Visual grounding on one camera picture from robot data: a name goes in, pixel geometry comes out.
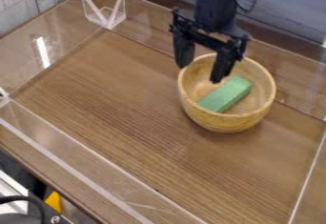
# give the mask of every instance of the green sponge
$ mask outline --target green sponge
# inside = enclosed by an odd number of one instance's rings
[[[197,104],[209,111],[224,112],[248,95],[251,87],[252,83],[236,75],[220,88],[200,99]]]

